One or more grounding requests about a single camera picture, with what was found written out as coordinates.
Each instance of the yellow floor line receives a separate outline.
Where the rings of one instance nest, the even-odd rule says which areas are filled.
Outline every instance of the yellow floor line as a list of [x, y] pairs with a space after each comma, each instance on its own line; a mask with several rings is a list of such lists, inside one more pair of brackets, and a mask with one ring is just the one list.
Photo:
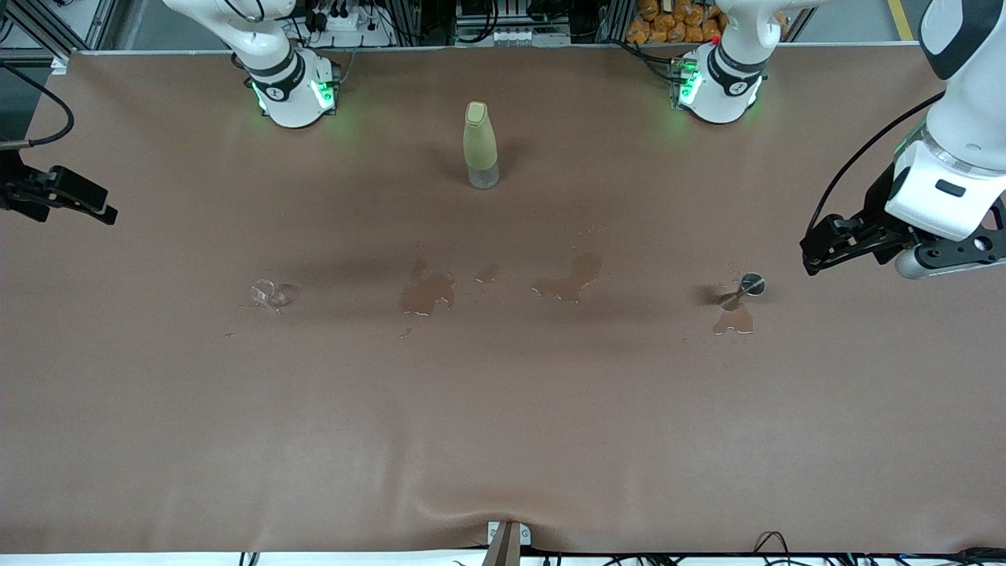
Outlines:
[[887, 6], [890, 8], [891, 17], [894, 18], [894, 27], [897, 28], [897, 36], [901, 38], [901, 41], [914, 39], [911, 35], [911, 26], [908, 25], [908, 18], [904, 15], [904, 6], [901, 6], [901, 0], [887, 0]]

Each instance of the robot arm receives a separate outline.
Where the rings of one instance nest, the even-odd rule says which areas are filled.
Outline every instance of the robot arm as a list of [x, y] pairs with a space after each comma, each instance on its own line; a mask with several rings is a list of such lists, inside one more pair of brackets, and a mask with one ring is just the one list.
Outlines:
[[[920, 27], [946, 95], [902, 142], [862, 211], [830, 214], [801, 241], [808, 272], [872, 252], [908, 278], [1006, 261], [1006, 8], [933, 0]], [[994, 225], [983, 225], [991, 212]]]
[[714, 124], [740, 118], [754, 104], [766, 63], [782, 37], [776, 12], [829, 1], [717, 0], [730, 25], [718, 44], [705, 43], [683, 55], [694, 61], [695, 69], [674, 86], [675, 105]]
[[295, 49], [277, 20], [294, 0], [164, 0], [172, 10], [213, 32], [252, 75], [259, 104], [277, 124], [301, 128], [335, 109], [338, 77], [332, 62]]

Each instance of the wire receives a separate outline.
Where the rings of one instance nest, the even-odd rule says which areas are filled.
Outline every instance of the wire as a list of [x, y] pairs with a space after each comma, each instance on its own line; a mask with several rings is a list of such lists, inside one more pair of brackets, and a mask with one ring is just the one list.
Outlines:
[[[527, 17], [534, 19], [534, 17], [531, 15], [535, 13], [534, 8], [537, 7], [538, 4], [543, 4], [547, 1], [548, 0], [531, 0], [530, 2], [527, 3], [527, 9], [524, 10], [524, 14]], [[540, 13], [545, 18], [542, 21], [542, 23], [551, 23], [552, 20], [554, 20], [555, 18], [560, 18], [562, 16], [569, 15], [569, 9], [566, 8], [565, 10], [559, 10], [557, 12], [538, 12], [538, 13]]]
[[349, 63], [346, 64], [346, 71], [342, 73], [339, 77], [339, 85], [342, 85], [349, 79], [349, 71], [353, 69], [353, 61], [356, 60], [356, 51], [359, 50], [359, 45], [353, 47], [353, 53], [349, 55]]
[[663, 80], [667, 80], [668, 82], [682, 82], [681, 78], [664, 74], [655, 65], [655, 63], [668, 64], [668, 65], [671, 64], [670, 57], [665, 58], [665, 57], [658, 57], [656, 55], [646, 54], [643, 52], [643, 48], [640, 47], [639, 45], [630, 45], [629, 43], [626, 43], [625, 41], [621, 41], [619, 39], [606, 39], [604, 41], [601, 41], [601, 43], [612, 43], [618, 45], [619, 47], [622, 47], [630, 54], [632, 54], [635, 57], [638, 57], [644, 63], [646, 63], [646, 67], [650, 69], [650, 72], [653, 72]]
[[[290, 23], [294, 24], [293, 29], [297, 33], [297, 41], [301, 44], [302, 47], [307, 47], [307, 40], [304, 38], [304, 33], [301, 32], [301, 24], [298, 23], [297, 18], [295, 18], [294, 16], [287, 16], [285, 18], [280, 18], [280, 19], [289, 20]], [[290, 31], [290, 29], [291, 29], [290, 24], [287, 23], [283, 24], [284, 31]]]
[[474, 39], [464, 39], [462, 37], [459, 37], [456, 33], [452, 33], [450, 25], [451, 24], [450, 17], [448, 17], [447, 19], [448, 25], [444, 25], [441, 2], [442, 0], [437, 0], [437, 19], [440, 20], [440, 26], [444, 30], [445, 35], [447, 35], [448, 40], [454, 39], [458, 43], [467, 43], [467, 44], [479, 43], [488, 38], [490, 35], [492, 35], [493, 31], [496, 30], [496, 25], [499, 23], [499, 18], [500, 18], [500, 10], [499, 6], [496, 4], [496, 0], [486, 0], [486, 2], [489, 4], [489, 10], [486, 11], [486, 23], [482, 27], [482, 31], [480, 31], [479, 34], [476, 35]]
[[818, 216], [821, 215], [821, 210], [824, 209], [825, 202], [827, 202], [828, 197], [831, 196], [831, 191], [835, 189], [835, 185], [838, 184], [838, 181], [842, 178], [842, 175], [844, 175], [845, 172], [849, 170], [849, 167], [852, 167], [852, 164], [855, 163], [856, 160], [859, 159], [864, 153], [866, 153], [866, 151], [870, 147], [872, 147], [873, 144], [880, 141], [880, 138], [884, 137], [887, 134], [887, 132], [893, 130], [901, 122], [904, 122], [908, 118], [914, 116], [919, 110], [923, 110], [924, 108], [942, 99], [944, 93], [946, 93], [946, 90], [943, 92], [938, 92], [936, 95], [933, 95], [932, 97], [926, 99], [925, 101], [916, 104], [913, 108], [911, 108], [904, 114], [898, 116], [889, 124], [884, 126], [882, 130], [874, 134], [873, 137], [869, 139], [869, 141], [863, 144], [862, 147], [860, 147], [854, 154], [852, 154], [852, 157], [850, 157], [849, 160], [845, 162], [845, 165], [842, 165], [842, 168], [839, 169], [837, 173], [835, 173], [835, 176], [831, 179], [831, 182], [828, 183], [828, 188], [824, 189], [824, 193], [821, 194], [821, 199], [818, 201], [817, 208], [814, 209], [814, 214], [811, 216], [811, 221], [810, 223], [807, 224], [807, 232], [805, 233], [805, 235], [809, 234], [811, 230], [814, 229], [814, 226], [817, 224]]
[[777, 566], [778, 564], [790, 564], [792, 566], [811, 566], [806, 562], [800, 562], [799, 560], [793, 560], [791, 558], [782, 558], [780, 560], [773, 560], [772, 562], [766, 560], [765, 562], [765, 566]]
[[0, 33], [3, 33], [3, 37], [0, 37], [0, 43], [3, 43], [4, 41], [7, 40], [8, 37], [10, 37], [11, 31], [14, 31], [14, 22], [12, 20], [7, 19], [7, 16], [4, 16], [2, 23], [0, 23]]
[[[376, 7], [374, 6], [374, 3], [371, 2], [370, 3], [370, 19], [371, 20], [377, 19], [377, 16], [374, 15], [374, 9]], [[420, 34], [409, 33], [407, 31], [401, 29], [400, 27], [398, 27], [397, 24], [394, 23], [394, 21], [392, 21], [390, 18], [388, 18], [387, 16], [385, 16], [383, 11], [377, 10], [377, 14], [380, 15], [380, 19], [381, 20], [383, 20], [388, 25], [390, 25], [395, 31], [397, 31], [398, 33], [404, 35], [405, 37], [408, 37], [408, 42], [409, 43], [411, 43], [411, 44], [414, 45], [415, 43], [412, 41], [413, 39], [420, 39], [420, 40], [423, 39], [423, 34], [422, 33], [420, 33]]]
[[6, 68], [7, 70], [9, 70], [11, 72], [13, 72], [18, 78], [20, 78], [21, 80], [24, 80], [28, 84], [31, 84], [32, 86], [34, 86], [36, 89], [38, 89], [39, 91], [41, 91], [46, 97], [49, 97], [49, 99], [51, 99], [52, 102], [56, 103], [59, 106], [59, 108], [61, 108], [63, 110], [63, 112], [66, 114], [66, 124], [64, 124], [63, 127], [58, 132], [52, 134], [51, 136], [45, 136], [44, 138], [38, 138], [37, 140], [25, 140], [24, 143], [26, 145], [22, 146], [22, 147], [35, 147], [36, 145], [45, 145], [47, 143], [52, 143], [52, 142], [54, 142], [56, 140], [61, 139], [63, 136], [65, 136], [66, 134], [68, 134], [70, 130], [73, 129], [73, 112], [69, 109], [68, 106], [66, 106], [66, 103], [62, 102], [62, 100], [59, 99], [59, 97], [53, 95], [45, 86], [43, 86], [43, 85], [39, 84], [38, 82], [35, 82], [34, 80], [32, 80], [32, 78], [30, 76], [28, 76], [27, 74], [21, 72], [20, 70], [14, 68], [13, 66], [11, 66], [9, 64], [7, 64], [7, 62], [4, 61], [3, 59], [0, 59], [0, 66]]
[[259, 553], [258, 552], [242, 552], [241, 556], [237, 559], [237, 566], [244, 566], [244, 555], [249, 555], [247, 566], [256, 566], [259, 563]]
[[751, 551], [751, 554], [756, 554], [758, 553], [758, 551], [762, 550], [762, 547], [764, 547], [765, 544], [769, 542], [769, 540], [772, 539], [773, 537], [775, 537], [776, 540], [779, 541], [779, 544], [783, 545], [783, 552], [785, 552], [786, 557], [789, 558], [790, 547], [789, 545], [786, 544], [786, 537], [784, 537], [783, 534], [780, 533], [779, 531], [766, 531], [765, 533], [762, 533], [762, 535], [759, 537], [759, 542], [754, 545], [754, 550]]
[[259, 17], [257, 17], [257, 18], [256, 17], [250, 17], [250, 16], [245, 16], [240, 10], [238, 10], [237, 8], [235, 8], [234, 5], [230, 3], [230, 0], [223, 0], [223, 2], [227, 5], [228, 8], [230, 8], [231, 10], [233, 10], [233, 12], [235, 14], [237, 14], [238, 16], [240, 16], [241, 19], [244, 19], [244, 20], [247, 20], [247, 21], [254, 21], [256, 23], [259, 23], [261, 21], [265, 21], [265, 19], [266, 19], [266, 8], [264, 8], [262, 6], [262, 0], [255, 0], [255, 3], [259, 5]]

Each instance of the bottle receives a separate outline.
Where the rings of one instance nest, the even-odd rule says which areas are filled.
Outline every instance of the bottle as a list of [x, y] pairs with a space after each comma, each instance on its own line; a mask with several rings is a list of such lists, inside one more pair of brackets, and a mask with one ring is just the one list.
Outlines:
[[465, 163], [468, 164], [468, 181], [475, 188], [487, 189], [500, 180], [499, 153], [496, 151], [496, 134], [489, 121], [489, 109], [482, 102], [468, 104], [465, 112]]

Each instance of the table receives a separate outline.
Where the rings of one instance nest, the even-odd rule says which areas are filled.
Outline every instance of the table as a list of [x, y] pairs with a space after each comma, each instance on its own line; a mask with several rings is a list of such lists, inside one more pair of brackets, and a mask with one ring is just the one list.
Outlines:
[[[225, 56], [74, 56], [49, 83], [76, 128], [23, 155], [120, 215], [0, 216], [0, 550], [459, 547], [501, 518], [566, 551], [1006, 545], [1001, 271], [800, 261], [834, 172], [939, 82], [911, 46], [770, 72], [716, 127], [618, 49], [361, 53], [338, 115], [290, 131]], [[533, 291], [577, 260], [578, 303]], [[747, 270], [753, 334], [714, 336], [703, 294]], [[282, 316], [260, 277], [297, 288]], [[447, 277], [452, 309], [402, 315]]]

